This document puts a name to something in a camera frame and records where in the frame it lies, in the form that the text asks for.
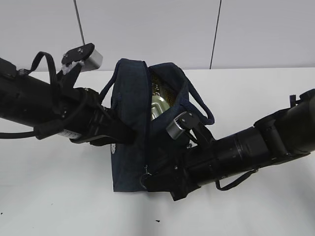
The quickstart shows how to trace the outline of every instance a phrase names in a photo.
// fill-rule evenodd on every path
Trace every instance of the white table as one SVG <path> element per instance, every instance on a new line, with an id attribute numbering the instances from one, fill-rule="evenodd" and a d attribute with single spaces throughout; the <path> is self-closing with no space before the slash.
<path id="1" fill-rule="evenodd" d="M 315 87 L 315 68 L 185 72 L 214 113 L 217 139 Z M 77 86 L 100 91 L 111 75 L 86 72 Z M 48 81 L 45 72 L 33 76 Z M 0 120 L 0 132 L 29 130 Z M 114 193 L 109 153 L 59 136 L 0 140 L 0 235 L 315 235 L 314 154 L 261 169 L 230 191 L 208 184 L 173 202 L 169 193 Z"/>

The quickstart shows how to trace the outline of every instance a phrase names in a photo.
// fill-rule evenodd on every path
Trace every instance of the fabric bag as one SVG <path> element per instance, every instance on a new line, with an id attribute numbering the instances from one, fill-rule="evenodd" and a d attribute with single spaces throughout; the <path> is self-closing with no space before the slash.
<path id="1" fill-rule="evenodd" d="M 151 120 L 152 84 L 156 80 L 171 91 L 173 99 L 168 110 Z M 198 115 L 203 125 L 213 124 L 214 117 L 184 72 L 173 63 L 147 67 L 144 61 L 121 59 L 100 93 L 101 100 L 113 85 L 111 109 L 136 132 L 133 144 L 111 145 L 114 191 L 146 191 L 141 178 L 154 173 L 189 144 L 186 136 L 173 140 L 168 135 L 169 123 L 184 111 Z M 207 116 L 190 103 L 189 93 Z"/>

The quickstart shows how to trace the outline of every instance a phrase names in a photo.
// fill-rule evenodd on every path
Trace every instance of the bag handle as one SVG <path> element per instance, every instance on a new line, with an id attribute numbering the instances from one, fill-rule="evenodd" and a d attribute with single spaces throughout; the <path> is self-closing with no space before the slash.
<path id="1" fill-rule="evenodd" d="M 112 78 L 107 83 L 107 85 L 103 88 L 103 90 L 99 93 L 99 101 L 100 101 L 100 103 L 102 103 L 102 101 L 104 100 L 105 96 L 107 95 L 109 89 L 115 83 L 115 81 L 117 79 L 118 68 L 119 68 L 120 63 L 121 63 L 121 61 L 117 62 L 116 66 L 115 66 L 115 71 L 114 71 L 114 74 L 113 74 Z"/>
<path id="2" fill-rule="evenodd" d="M 187 79 L 188 81 L 188 89 L 189 89 L 189 93 L 192 95 L 192 97 L 195 99 L 195 101 L 202 107 L 202 109 L 206 112 L 207 117 L 204 116 L 199 110 L 198 108 L 196 108 L 190 101 L 189 99 L 183 98 L 181 100 L 181 105 L 184 106 L 189 112 L 195 113 L 196 115 L 199 116 L 200 121 L 203 124 L 214 124 L 215 122 L 215 118 L 213 117 L 212 112 L 210 111 L 210 109 L 207 107 L 207 105 L 203 102 L 202 98 L 200 97 L 200 95 L 198 94 L 197 90 L 194 88 L 194 86 L 192 85 L 192 83 L 190 82 L 189 79 Z"/>

